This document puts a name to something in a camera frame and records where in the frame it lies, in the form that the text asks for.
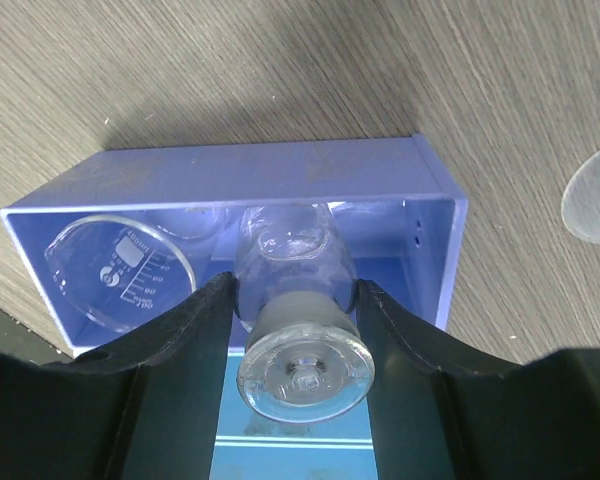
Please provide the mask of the blue compartment organizer tray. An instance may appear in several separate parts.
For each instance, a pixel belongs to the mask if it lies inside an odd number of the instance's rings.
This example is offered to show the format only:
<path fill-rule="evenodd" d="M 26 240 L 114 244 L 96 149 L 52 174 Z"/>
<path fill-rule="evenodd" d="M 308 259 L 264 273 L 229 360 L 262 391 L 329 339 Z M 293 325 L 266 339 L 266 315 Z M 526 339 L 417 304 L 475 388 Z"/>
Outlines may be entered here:
<path fill-rule="evenodd" d="M 438 328 L 449 316 L 468 211 L 425 136 L 111 150 L 4 208 L 1 219 L 74 354 L 115 338 L 58 290 L 44 257 L 68 224 L 98 213 L 224 208 L 201 286 L 233 268 L 250 206 L 325 203 L 357 273 Z"/>

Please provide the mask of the clear plastic funnel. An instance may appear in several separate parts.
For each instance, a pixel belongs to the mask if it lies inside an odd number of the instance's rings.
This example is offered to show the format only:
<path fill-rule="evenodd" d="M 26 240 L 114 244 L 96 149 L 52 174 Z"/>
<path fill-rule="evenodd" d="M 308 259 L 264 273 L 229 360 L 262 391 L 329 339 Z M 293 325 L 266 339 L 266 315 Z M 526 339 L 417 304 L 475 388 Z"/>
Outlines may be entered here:
<path fill-rule="evenodd" d="M 600 150 L 567 183 L 561 200 L 561 217 L 573 236 L 600 244 Z"/>

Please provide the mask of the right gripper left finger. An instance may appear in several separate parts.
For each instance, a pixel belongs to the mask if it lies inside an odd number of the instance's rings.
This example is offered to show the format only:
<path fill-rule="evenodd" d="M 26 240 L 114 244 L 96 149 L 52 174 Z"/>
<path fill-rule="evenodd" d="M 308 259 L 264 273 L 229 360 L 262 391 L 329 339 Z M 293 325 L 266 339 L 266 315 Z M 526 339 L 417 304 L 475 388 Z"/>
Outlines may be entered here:
<path fill-rule="evenodd" d="M 0 479 L 206 479 L 234 279 L 69 363 L 0 352 Z"/>

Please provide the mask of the small glass beaker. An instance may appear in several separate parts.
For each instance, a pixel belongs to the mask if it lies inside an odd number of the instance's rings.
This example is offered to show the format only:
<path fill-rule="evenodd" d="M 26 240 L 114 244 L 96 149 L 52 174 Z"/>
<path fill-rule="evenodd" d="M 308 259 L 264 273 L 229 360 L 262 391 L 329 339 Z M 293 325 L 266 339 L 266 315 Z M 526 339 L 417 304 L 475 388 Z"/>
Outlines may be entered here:
<path fill-rule="evenodd" d="M 211 207 L 92 214 L 61 230 L 44 257 L 76 310 L 125 334 L 201 286 L 226 223 L 226 209 Z"/>

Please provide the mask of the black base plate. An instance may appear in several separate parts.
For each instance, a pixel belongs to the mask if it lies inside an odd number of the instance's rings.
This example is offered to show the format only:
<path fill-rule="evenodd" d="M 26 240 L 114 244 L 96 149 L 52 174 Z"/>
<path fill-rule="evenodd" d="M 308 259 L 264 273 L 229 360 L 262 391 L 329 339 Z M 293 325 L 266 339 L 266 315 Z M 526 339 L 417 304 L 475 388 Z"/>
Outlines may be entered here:
<path fill-rule="evenodd" d="M 68 363 L 72 358 L 0 309 L 0 352 L 35 364 Z"/>

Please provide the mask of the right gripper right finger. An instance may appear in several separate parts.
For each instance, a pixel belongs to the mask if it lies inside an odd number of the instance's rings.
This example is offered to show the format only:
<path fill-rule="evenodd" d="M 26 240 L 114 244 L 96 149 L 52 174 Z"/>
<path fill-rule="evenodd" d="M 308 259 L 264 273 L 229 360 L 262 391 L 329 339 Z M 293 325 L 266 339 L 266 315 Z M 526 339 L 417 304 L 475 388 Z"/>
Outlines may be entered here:
<path fill-rule="evenodd" d="M 600 479 L 600 349 L 515 364 L 357 288 L 380 478 Z"/>

